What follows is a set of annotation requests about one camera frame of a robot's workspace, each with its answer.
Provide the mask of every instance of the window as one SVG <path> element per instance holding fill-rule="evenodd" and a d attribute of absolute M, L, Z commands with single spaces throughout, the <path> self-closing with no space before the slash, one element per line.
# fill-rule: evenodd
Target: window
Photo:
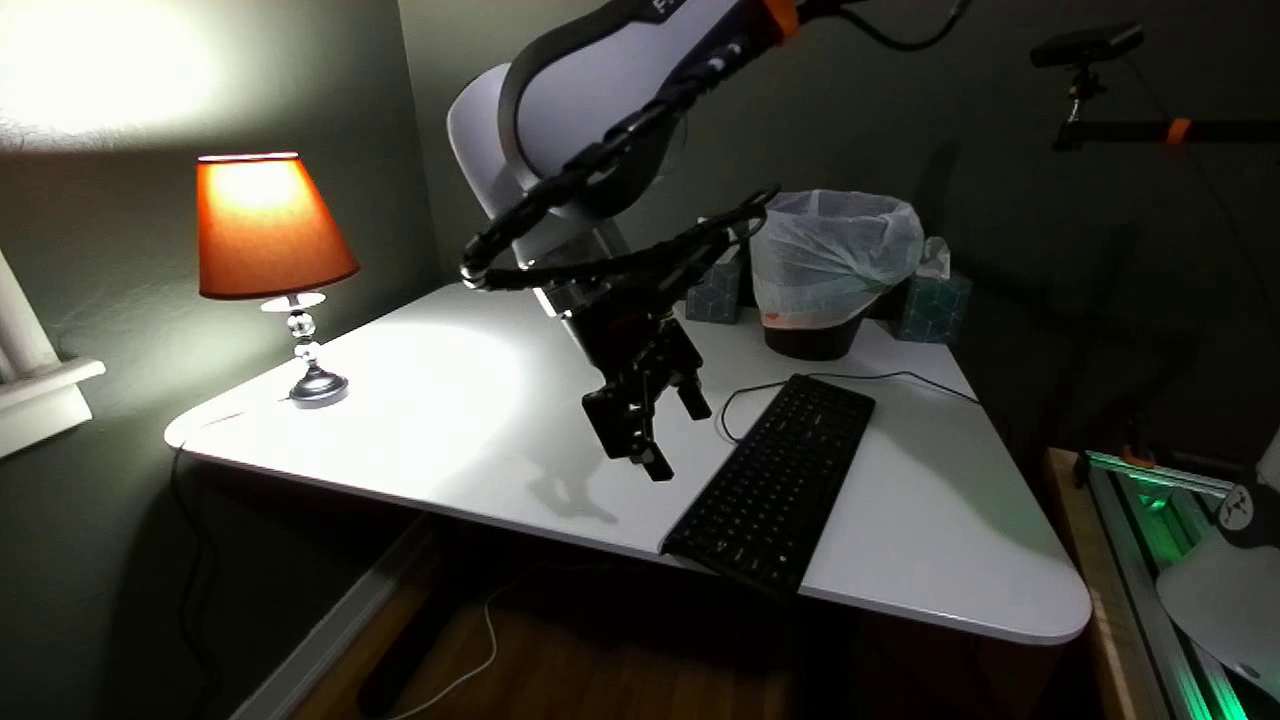
<path fill-rule="evenodd" d="M 0 456 L 93 420 L 80 379 L 98 372 L 98 361 L 63 363 L 57 356 L 0 253 Z"/>

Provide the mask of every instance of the keyboard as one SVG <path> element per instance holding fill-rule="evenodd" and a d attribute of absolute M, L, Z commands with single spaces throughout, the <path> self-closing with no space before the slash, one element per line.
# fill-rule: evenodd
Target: keyboard
<path fill-rule="evenodd" d="M 787 376 L 663 538 L 663 552 L 797 596 L 873 414 L 873 395 Z"/>

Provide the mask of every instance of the white table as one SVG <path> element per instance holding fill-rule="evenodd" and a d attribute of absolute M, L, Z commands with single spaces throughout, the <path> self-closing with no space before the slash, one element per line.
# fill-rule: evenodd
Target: white table
<path fill-rule="evenodd" d="M 973 387 L 949 347 L 864 326 L 843 361 L 798 363 L 768 354 L 751 321 L 684 329 L 717 414 L 732 387 L 792 372 L 876 376 L 843 379 L 876 395 L 876 417 L 805 596 L 1012 644 L 1063 644 L 1088 626 L 1063 545 L 985 409 L 956 395 Z M 214 464 L 663 566 L 663 533 L 732 451 L 717 420 L 689 420 L 663 393 L 656 446 L 677 480 L 603 462 L 579 414 L 599 372 L 530 295 L 452 283 L 331 340 L 325 363 L 353 379 L 339 403 L 288 403 L 300 363 L 280 363 L 183 414 L 163 442 Z M 768 395 L 728 403 L 728 428 L 738 435 Z"/>

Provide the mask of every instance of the lamp stand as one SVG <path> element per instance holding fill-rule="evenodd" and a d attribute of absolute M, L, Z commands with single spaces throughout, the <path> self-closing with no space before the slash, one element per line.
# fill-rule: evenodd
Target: lamp stand
<path fill-rule="evenodd" d="M 316 306 L 325 306 L 321 292 L 290 292 L 264 306 L 264 311 L 284 318 L 290 354 L 306 363 L 306 372 L 288 393 L 288 402 L 297 403 L 331 403 L 347 393 L 347 379 L 321 363 L 316 321 L 310 321 Z"/>

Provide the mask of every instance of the black cable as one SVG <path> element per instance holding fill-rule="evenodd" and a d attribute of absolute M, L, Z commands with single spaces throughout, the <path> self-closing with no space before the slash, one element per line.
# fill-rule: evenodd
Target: black cable
<path fill-rule="evenodd" d="M 550 264 L 550 269 L 487 269 L 483 274 L 483 288 L 500 288 L 500 292 L 516 292 L 516 288 L 542 288 L 542 283 L 561 283 L 561 280 L 606 280 L 606 276 L 622 276 L 622 274 L 649 274 L 649 269 L 663 269 L 671 260 L 690 255 L 694 247 L 711 244 L 717 237 L 728 237 L 728 244 L 738 244 L 749 237 L 761 232 L 763 224 L 763 204 L 777 193 L 757 193 L 742 204 L 694 220 L 690 229 L 684 229 L 671 240 L 659 240 L 650 247 L 628 253 L 628 255 L 606 255 L 606 260 L 585 260 L 585 264 Z"/>
<path fill-rule="evenodd" d="M 846 19 L 852 30 L 861 30 L 864 38 L 873 38 L 876 43 L 885 43 L 890 51 L 924 51 L 924 48 L 937 48 L 941 41 L 949 41 L 968 7 L 973 7 L 973 0 L 956 0 L 951 13 L 943 18 L 943 24 L 937 33 L 927 33 L 927 38 L 919 38 L 919 41 L 888 38 L 885 30 L 876 30 L 873 19 L 864 19 L 852 7 L 828 7 L 828 18 Z"/>
<path fill-rule="evenodd" d="M 563 208 L 574 193 L 590 188 L 599 178 L 611 178 L 622 158 L 645 142 L 666 132 L 702 93 L 711 93 L 738 62 L 698 64 L 698 73 L 679 76 L 656 99 L 638 105 L 617 121 L 603 142 L 579 147 L 554 178 L 522 193 L 508 213 L 500 213 L 481 237 L 463 247 L 463 276 L 475 288 L 487 288 L 492 260 L 530 232 L 550 208 Z"/>
<path fill-rule="evenodd" d="M 174 626 L 181 626 L 181 641 L 183 641 L 186 658 L 202 672 L 202 690 L 199 690 L 199 696 L 196 696 L 186 716 L 207 716 L 207 705 L 211 705 L 214 685 L 221 685 L 221 663 L 214 663 L 214 654 L 207 647 L 207 641 L 199 632 L 199 616 L 202 616 L 202 599 L 207 599 L 207 589 L 214 583 L 221 568 L 214 568 L 211 533 L 202 527 L 199 511 L 183 495 L 181 464 L 183 464 L 183 449 L 173 451 L 166 495 L 173 495 L 181 521 L 186 524 L 196 552 L 190 552 L 190 566 L 186 566 L 183 583 L 181 583 Z"/>
<path fill-rule="evenodd" d="M 941 387 L 941 393 L 951 393 L 951 395 L 958 395 L 958 402 L 968 402 L 968 403 L 974 403 L 974 395 L 968 395 L 968 393 L 958 393 L 958 387 L 951 387 L 951 385 L 941 385 L 941 379 L 933 379 L 933 376 L 919 376 L 919 372 L 797 372 L 797 376 L 810 376 L 810 379 L 914 379 L 914 385 L 927 385 L 927 387 Z M 734 435 L 732 428 L 728 428 L 728 409 L 734 403 L 734 402 L 742 402 L 742 395 L 751 395 L 751 393 L 768 393 L 768 387 L 782 387 L 787 385 L 787 376 L 782 379 L 763 379 L 763 385 L 742 385 L 742 387 L 732 387 L 728 395 L 724 395 L 724 403 L 719 403 L 719 414 L 717 414 L 717 420 L 719 420 L 719 433 L 732 442 L 732 446 L 738 446 L 742 435 Z"/>

